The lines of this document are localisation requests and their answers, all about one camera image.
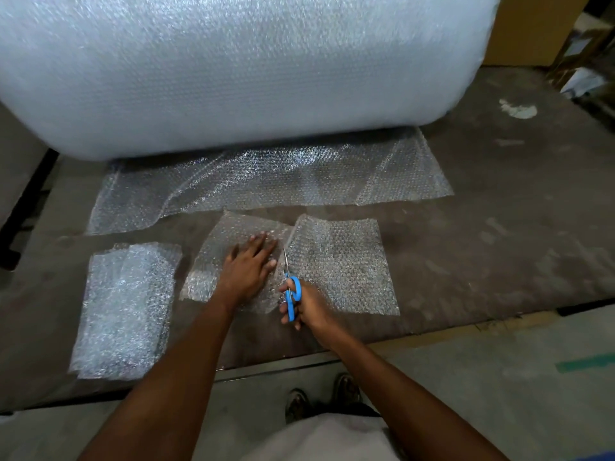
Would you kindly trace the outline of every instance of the foot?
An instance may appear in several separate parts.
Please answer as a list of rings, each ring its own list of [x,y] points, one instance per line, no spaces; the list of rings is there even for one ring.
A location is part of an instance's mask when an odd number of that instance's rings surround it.
[[[335,378],[331,404],[334,406],[349,406],[362,403],[361,390],[349,373],[340,374]]]
[[[286,403],[286,424],[292,424],[312,416],[312,404],[308,396],[299,388],[288,394]]]

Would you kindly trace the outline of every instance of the person's right hand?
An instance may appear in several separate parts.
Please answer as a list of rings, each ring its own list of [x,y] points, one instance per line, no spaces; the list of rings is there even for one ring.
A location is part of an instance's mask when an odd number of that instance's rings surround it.
[[[331,349],[332,339],[337,334],[344,333],[342,326],[335,320],[335,317],[329,310],[327,300],[318,291],[318,289],[307,281],[301,281],[301,301],[295,304],[295,328],[301,329],[301,324],[307,325],[314,337],[318,340],[322,347]],[[280,286],[280,292],[283,293],[287,289],[295,290],[293,280],[287,279]],[[283,302],[280,306],[280,312],[284,314],[282,323],[288,323],[288,305]]]

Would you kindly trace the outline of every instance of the transparent plastic sheet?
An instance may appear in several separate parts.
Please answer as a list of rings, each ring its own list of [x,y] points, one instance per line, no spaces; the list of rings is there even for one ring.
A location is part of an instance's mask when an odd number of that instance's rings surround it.
[[[367,205],[452,195],[418,128],[209,152],[164,166],[112,164],[87,234],[147,228],[181,212]]]
[[[291,274],[318,287],[336,310],[400,315],[376,220],[301,215],[286,253]]]
[[[269,240],[277,239],[278,246],[272,254],[272,258],[277,259],[291,230],[292,226],[277,221],[225,212],[196,256],[181,288],[180,298],[208,301],[218,283],[228,250],[235,244],[244,244],[250,235],[265,231],[269,234]],[[275,275],[270,275],[258,296],[243,309],[258,313],[270,312],[278,303],[280,293],[277,287],[280,283],[281,279],[277,281]]]
[[[86,160],[423,125],[472,82],[498,3],[0,0],[0,100]]]
[[[176,245],[116,245],[90,259],[69,371],[80,379],[140,379],[166,348]]]

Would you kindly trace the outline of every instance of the blue scissors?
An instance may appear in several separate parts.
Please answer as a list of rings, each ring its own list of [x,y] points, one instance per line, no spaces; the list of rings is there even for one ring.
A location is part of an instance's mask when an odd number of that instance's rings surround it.
[[[284,291],[284,296],[286,298],[286,304],[288,305],[288,321],[292,322],[295,319],[295,302],[301,301],[301,282],[297,277],[293,277],[290,275],[290,270],[288,268],[288,257],[286,256],[286,249],[282,247],[282,251],[284,252],[284,277],[286,279],[292,279],[295,284],[295,291],[290,291],[288,288]]]

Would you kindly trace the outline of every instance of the tabletop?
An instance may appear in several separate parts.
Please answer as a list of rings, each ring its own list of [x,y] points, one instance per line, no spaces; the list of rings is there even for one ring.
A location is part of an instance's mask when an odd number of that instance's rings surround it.
[[[515,118],[502,100],[534,105],[537,114]],[[457,107],[421,129],[453,196],[244,212],[287,224],[303,213],[378,221],[401,316],[342,316],[353,334],[375,342],[615,296],[615,139],[542,73],[480,69]],[[65,159],[0,303],[0,409],[133,385],[67,373],[93,253],[115,243],[182,247],[171,343],[202,307],[177,297],[221,212],[178,214],[145,230],[84,236],[105,170],[104,163]],[[296,332],[279,319],[277,311],[239,312],[219,368],[321,350],[309,330]]]

